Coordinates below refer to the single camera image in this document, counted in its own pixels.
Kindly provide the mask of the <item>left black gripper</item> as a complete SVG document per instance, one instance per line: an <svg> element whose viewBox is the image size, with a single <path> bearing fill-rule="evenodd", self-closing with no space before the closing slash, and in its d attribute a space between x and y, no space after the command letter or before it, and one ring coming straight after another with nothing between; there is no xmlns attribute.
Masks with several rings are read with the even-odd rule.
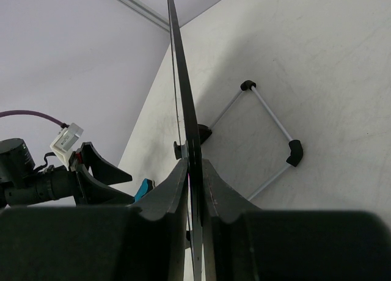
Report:
<svg viewBox="0 0 391 281"><path fill-rule="evenodd" d="M107 185L132 181L130 174L105 160L91 142L85 142L79 154L71 156L71 170L65 166L54 167L48 164L48 157L43 157L45 164L34 169L33 204L56 201L73 197L76 205L130 205L134 197ZM92 171L81 171L86 166Z"/></svg>

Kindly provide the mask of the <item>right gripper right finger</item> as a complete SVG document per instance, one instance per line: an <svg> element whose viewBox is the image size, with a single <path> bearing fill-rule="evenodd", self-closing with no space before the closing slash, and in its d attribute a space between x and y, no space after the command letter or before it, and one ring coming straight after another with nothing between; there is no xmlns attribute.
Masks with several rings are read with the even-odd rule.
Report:
<svg viewBox="0 0 391 281"><path fill-rule="evenodd" d="M390 230L377 215L261 210L202 167L207 280L390 279Z"/></svg>

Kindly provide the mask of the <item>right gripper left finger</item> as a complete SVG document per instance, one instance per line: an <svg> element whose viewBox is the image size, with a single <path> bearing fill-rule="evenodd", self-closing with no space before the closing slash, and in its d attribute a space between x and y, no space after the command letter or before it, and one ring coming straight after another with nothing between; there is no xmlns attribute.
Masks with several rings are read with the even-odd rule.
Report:
<svg viewBox="0 0 391 281"><path fill-rule="evenodd" d="M182 280L188 162L129 206L7 208L2 280Z"/></svg>

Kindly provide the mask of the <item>blue black whiteboard eraser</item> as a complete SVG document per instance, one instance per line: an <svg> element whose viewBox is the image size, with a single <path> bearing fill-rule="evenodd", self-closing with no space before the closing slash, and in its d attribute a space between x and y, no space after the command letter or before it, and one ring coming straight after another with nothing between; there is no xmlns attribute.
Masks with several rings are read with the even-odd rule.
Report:
<svg viewBox="0 0 391 281"><path fill-rule="evenodd" d="M150 191L154 190L155 188L155 182L151 179L144 178L139 189L136 192L136 195L133 197L134 202L138 202L141 198L143 198L145 195L147 195Z"/></svg>

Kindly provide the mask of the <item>white whiteboard black frame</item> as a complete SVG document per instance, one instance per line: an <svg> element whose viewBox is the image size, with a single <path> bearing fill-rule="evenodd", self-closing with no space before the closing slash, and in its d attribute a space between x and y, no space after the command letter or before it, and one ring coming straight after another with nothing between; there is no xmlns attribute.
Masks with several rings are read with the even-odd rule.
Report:
<svg viewBox="0 0 391 281"><path fill-rule="evenodd" d="M202 152L196 110L188 75L183 41L174 0L167 0L170 26L172 66L174 75L175 102L180 144L185 146L188 159L188 183L190 192L191 252L194 280L202 280Z"/></svg>

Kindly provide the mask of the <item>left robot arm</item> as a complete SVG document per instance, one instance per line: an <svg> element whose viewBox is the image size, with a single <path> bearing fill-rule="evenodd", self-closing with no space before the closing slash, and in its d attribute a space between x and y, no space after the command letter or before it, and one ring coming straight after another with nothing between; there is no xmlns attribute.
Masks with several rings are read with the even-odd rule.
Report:
<svg viewBox="0 0 391 281"><path fill-rule="evenodd" d="M1 141L1 207L73 197L77 205L130 205L135 199L113 185L132 176L98 154L91 142L71 153L70 166L36 166L23 139Z"/></svg>

